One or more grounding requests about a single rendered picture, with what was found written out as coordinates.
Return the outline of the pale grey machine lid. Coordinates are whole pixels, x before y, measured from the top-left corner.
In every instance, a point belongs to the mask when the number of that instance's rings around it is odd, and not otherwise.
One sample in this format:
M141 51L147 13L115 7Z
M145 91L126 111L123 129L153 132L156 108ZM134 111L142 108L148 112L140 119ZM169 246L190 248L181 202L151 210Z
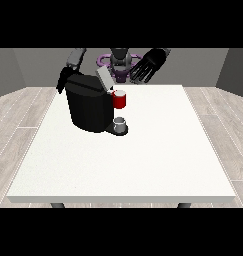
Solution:
M100 79L104 89L108 91L113 85L114 81L109 73L109 70L106 66L102 66L96 70L96 75Z

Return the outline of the red pod holder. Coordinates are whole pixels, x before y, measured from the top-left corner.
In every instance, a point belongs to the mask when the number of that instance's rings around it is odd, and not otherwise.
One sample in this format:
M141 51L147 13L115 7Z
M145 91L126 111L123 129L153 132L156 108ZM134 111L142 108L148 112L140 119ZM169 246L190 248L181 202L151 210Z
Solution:
M122 109L126 106L126 92L123 90L116 90L112 93L113 107Z

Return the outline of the black coffee machine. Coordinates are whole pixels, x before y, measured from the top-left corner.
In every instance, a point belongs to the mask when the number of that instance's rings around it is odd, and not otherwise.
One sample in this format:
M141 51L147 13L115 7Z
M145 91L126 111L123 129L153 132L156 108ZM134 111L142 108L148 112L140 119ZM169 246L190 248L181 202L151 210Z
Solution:
M110 88L106 91L100 79L91 75L71 75L65 84L72 122L78 128L94 133L109 132L116 136L128 133L128 126L122 133L114 131L114 110Z

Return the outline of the small grey cup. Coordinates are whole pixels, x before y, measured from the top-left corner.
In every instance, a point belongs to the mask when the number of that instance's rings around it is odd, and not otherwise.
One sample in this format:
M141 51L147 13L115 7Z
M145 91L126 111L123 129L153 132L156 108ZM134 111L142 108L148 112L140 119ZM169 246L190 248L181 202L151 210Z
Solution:
M123 117L116 117L113 120L113 124L114 124L114 131L117 133L122 133L126 129L126 121Z

